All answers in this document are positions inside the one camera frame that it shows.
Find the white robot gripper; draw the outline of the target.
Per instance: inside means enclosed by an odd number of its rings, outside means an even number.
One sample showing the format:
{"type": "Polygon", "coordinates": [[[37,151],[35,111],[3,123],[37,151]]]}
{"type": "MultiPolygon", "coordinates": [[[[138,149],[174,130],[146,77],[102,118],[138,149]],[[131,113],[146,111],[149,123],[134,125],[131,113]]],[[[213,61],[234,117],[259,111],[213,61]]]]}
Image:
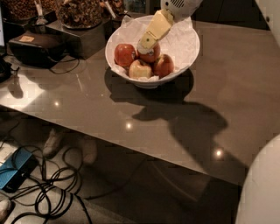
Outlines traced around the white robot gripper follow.
{"type": "Polygon", "coordinates": [[[173,22],[189,18],[202,2],[203,0],[161,0],[162,10],[158,10],[152,17],[137,43],[137,50],[141,54],[151,52],[158,41],[172,28],[173,22]]]}

